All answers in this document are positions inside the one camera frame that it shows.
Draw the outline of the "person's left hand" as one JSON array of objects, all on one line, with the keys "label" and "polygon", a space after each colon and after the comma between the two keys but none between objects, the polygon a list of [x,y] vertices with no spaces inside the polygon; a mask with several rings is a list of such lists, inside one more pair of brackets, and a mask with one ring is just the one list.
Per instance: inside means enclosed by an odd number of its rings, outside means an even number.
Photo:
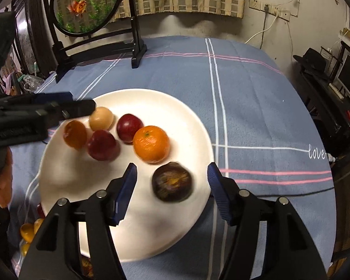
[{"label": "person's left hand", "polygon": [[12,199],[12,151],[8,147],[7,154],[5,158],[5,165],[0,174],[0,207],[6,208]]}]

